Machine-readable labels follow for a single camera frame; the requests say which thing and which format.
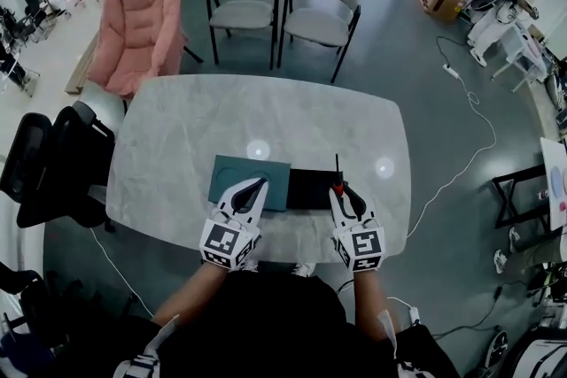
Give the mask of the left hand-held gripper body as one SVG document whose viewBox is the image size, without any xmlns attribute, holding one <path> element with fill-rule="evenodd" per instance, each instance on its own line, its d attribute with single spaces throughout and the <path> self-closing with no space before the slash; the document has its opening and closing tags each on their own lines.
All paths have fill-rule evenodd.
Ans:
<svg viewBox="0 0 567 378">
<path fill-rule="evenodd" d="M 199 241 L 201 258 L 227 270 L 239 269 L 260 238 L 258 218 L 231 215 L 215 209 L 203 228 Z"/>
</svg>

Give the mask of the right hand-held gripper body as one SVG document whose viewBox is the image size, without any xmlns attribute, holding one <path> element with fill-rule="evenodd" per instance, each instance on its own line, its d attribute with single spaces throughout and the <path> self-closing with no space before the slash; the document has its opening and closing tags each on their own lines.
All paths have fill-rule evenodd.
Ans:
<svg viewBox="0 0 567 378">
<path fill-rule="evenodd" d="M 373 212 L 361 220 L 337 215 L 332 240 L 346 268 L 353 272 L 376 270 L 385 258 L 384 228 Z"/>
</svg>

